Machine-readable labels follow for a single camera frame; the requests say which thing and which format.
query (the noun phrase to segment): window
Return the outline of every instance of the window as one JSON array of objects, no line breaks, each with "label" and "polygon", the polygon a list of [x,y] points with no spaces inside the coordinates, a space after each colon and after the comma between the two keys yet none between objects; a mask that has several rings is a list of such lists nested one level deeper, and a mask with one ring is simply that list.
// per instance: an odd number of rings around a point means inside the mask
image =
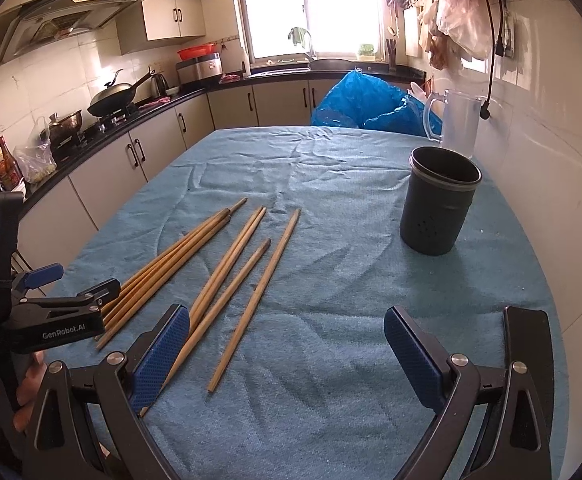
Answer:
[{"label": "window", "polygon": [[361,44],[376,51],[381,40],[378,0],[241,0],[241,5],[252,62],[302,52],[355,57]]}]

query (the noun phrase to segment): window pane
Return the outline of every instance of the window pane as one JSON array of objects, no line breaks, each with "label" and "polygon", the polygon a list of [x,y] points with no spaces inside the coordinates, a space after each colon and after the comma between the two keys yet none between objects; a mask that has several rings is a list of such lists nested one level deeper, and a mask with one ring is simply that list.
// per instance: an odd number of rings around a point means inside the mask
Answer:
[{"label": "window pane", "polygon": [[245,0],[245,4],[254,57],[305,50],[288,39],[293,27],[306,28],[305,0]]},{"label": "window pane", "polygon": [[378,0],[307,0],[316,52],[357,53],[361,43],[377,50]]}]

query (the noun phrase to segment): human hand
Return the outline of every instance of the human hand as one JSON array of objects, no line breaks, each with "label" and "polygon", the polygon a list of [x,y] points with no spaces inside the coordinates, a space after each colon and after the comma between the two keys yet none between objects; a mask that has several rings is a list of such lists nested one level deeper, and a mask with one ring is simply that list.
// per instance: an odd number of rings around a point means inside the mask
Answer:
[{"label": "human hand", "polygon": [[33,404],[46,370],[47,365],[44,363],[44,353],[35,352],[33,354],[33,363],[16,390],[18,403],[22,406],[14,415],[14,427],[17,431],[23,431],[29,423],[33,412]]}]

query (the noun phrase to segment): black cup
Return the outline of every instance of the black cup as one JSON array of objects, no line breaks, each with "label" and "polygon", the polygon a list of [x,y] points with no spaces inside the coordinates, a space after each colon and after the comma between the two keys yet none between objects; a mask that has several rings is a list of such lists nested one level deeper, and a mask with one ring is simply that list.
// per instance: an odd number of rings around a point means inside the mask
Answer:
[{"label": "black cup", "polygon": [[482,173],[464,155],[437,146],[413,150],[409,165],[400,236],[418,253],[448,253],[460,234]]}]

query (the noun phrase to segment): black countertop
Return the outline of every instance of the black countertop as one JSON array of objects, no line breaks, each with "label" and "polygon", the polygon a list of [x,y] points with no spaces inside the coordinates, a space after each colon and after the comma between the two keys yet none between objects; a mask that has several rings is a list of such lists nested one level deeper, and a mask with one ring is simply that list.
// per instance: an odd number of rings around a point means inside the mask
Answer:
[{"label": "black countertop", "polygon": [[[172,98],[171,101],[163,105],[158,105],[155,108],[141,112],[140,115],[133,117],[124,124],[121,124],[117,128],[108,131],[101,138],[96,139],[90,144],[76,153],[71,159],[63,162],[58,166],[58,169],[47,177],[40,184],[35,186],[29,186],[26,200],[22,207],[20,213],[20,218],[25,216],[27,212],[40,200],[50,189],[53,188],[57,183],[59,183],[63,178],[68,176],[73,170],[80,166],[83,162],[87,161],[89,158],[99,152],[105,146],[108,146],[111,142],[119,139],[121,136],[131,131],[133,128],[139,126],[140,124],[148,121],[149,119],[156,117],[156,115],[161,114],[169,108],[173,108],[180,103],[183,103],[189,99],[193,99],[199,95],[204,95],[207,92],[213,92],[216,90],[223,90],[226,88],[232,88],[236,86],[248,86],[252,84],[259,83],[269,83],[269,82],[280,82],[280,81],[295,81],[295,80],[316,80],[316,79],[339,79],[344,77],[347,72],[327,72],[327,71],[311,71],[306,66],[306,63],[297,63],[293,66],[283,66],[283,67],[260,67],[253,70],[251,76],[240,79],[239,81],[228,83],[228,84],[211,84],[204,88],[200,86],[189,87],[187,89],[182,89],[181,93]],[[374,75],[380,77],[389,82],[405,83],[408,84],[411,81],[423,85],[426,79],[426,73],[421,70],[409,66],[398,66],[397,71],[394,73],[389,73],[388,65],[384,63],[373,63],[373,62],[358,62],[356,63],[356,68],[359,68],[363,73]]]}]

